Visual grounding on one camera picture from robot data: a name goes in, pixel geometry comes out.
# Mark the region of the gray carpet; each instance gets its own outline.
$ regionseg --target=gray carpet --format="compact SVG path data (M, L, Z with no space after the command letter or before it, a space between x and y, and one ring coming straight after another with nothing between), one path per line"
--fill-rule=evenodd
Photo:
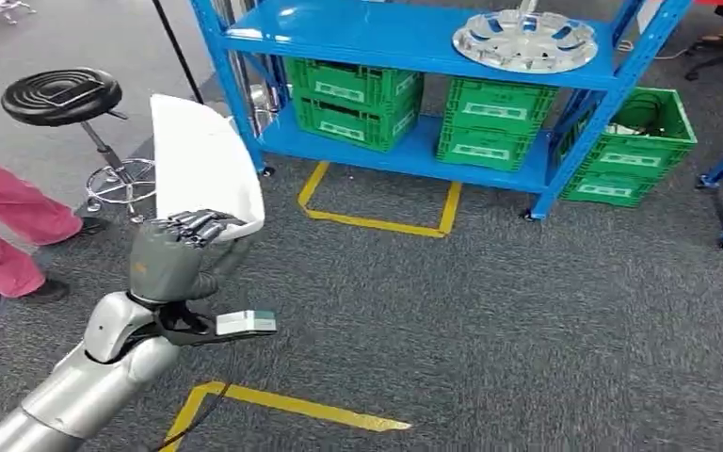
M613 9L599 5L587 16ZM668 47L714 24L695 11ZM453 232L421 238L306 218L295 196L314 162L271 156L265 238L202 305L270 309L281 332L186 350L85 450L161 440L190 388L214 379L414 427L374 433L227 399L180 450L723 450L720 227L712 197L691 189L723 154L723 70L688 84L687 64L655 63L643 85L680 91L700 145L636 210L561 202L525 223L531 196L465 186ZM334 166L313 206L430 225L446 188ZM108 233L38 254L72 283L68 299L2 306L0 416L80 338L98 297L125 287L134 227L104 215Z

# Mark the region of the robotic hand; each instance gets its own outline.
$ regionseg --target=robotic hand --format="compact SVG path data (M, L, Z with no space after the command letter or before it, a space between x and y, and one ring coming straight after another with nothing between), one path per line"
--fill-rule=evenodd
M173 366L181 346L275 333L269 312L209 316L186 305L214 294L221 275L248 253L252 236L229 242L202 268L220 233L242 224L231 215L200 210L142 225L132 249L129 290L99 301L84 340L0 422L0 452L76 450Z

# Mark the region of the white plastic object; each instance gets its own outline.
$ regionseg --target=white plastic object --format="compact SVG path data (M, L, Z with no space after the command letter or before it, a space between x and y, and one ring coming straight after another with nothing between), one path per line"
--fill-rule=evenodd
M594 28L552 12L534 12L536 0L520 9L471 17L453 35L465 57L514 73L562 73L597 55Z
M212 209L246 222L217 241L253 234L265 224L256 168L230 119L196 102L151 96L156 160L156 216Z

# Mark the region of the blue metal shelf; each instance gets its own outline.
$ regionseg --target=blue metal shelf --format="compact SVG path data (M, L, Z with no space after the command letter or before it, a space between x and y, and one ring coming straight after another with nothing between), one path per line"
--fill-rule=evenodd
M442 118L421 116L416 127L388 153L303 132L297 127L295 109L287 106L266 127L259 141L263 150L293 157L329 160L373 170L401 172L480 186L497 186L540 193L547 185L547 132L538 135L519 171L505 172L467 165L450 165L434 158Z
M461 55L450 37L480 10L360 0L265 0L224 34L234 50L286 57L446 73L580 89L617 82L611 28L597 31L600 50L586 66L567 73L510 73Z
M453 48L453 33L474 9L427 7L362 0L244 0L255 5L235 23L232 0L190 0L215 70L237 119L237 128L258 169L265 167L263 152L328 160L375 170L389 170L537 193L528 217L545 218L569 179L585 160L600 133L633 90L641 74L682 18L692 0L663 0L654 18L619 66L614 48L644 0L625 0L611 24L588 22L596 30L597 56L575 71L555 74L510 73L472 62ZM222 12L218 13L215 3ZM515 173L437 162L434 145L440 121L422 117L417 127L390 153L381 154L301 132L294 113L285 108L271 125L257 134L249 118L249 96L237 86L242 55L277 88L286 103L285 77L272 58L265 71L254 55L325 59L346 63L445 73L575 89L553 136L593 110L586 126L560 162L548 164L548 133L542 132Z

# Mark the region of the yellow floor tape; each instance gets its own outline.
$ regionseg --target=yellow floor tape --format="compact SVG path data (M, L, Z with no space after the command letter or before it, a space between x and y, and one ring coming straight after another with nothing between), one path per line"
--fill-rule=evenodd
M382 219L352 217L350 215L335 214L333 212L310 209L307 207L307 204L328 170L329 162L320 162L317 164L317 168L314 169L312 176L309 177L309 180L306 181L306 185L303 186L303 189L300 190L300 193L297 195L297 203L311 219L327 219L363 228L382 229L384 231L393 231L402 234L415 234L434 238L445 237L450 234L450 231L453 229L453 222L456 220L456 211L458 209L458 198L461 196L461 183L452 182L450 184L450 188L447 190L447 199L444 201L442 219L440 220L439 227L428 228L426 226L396 223Z
M176 420L173 422L170 430L168 430L168 436L165 441L174 437L180 431L192 424L192 421L195 419L196 413L201 407L201 403L203 403L206 395L212 394L217 396L223 391L224 387L225 383L212 381L193 388L189 393L189 397L187 398L185 405L182 407L178 416L176 416ZM387 431L405 430L411 428L411 424L406 424L405 422L384 419L370 414L359 414L357 412L320 405L319 403L309 402L299 398L257 391L255 389L238 386L236 384L229 386L229 390L226 392L226 397L241 400L243 402L263 405L269 408L275 408L285 412L294 412L314 417L316 419L324 419L338 424L345 424L351 427L364 428L367 430ZM179 440L168 447L165 447L162 449L162 452L176 452L181 441L182 440Z

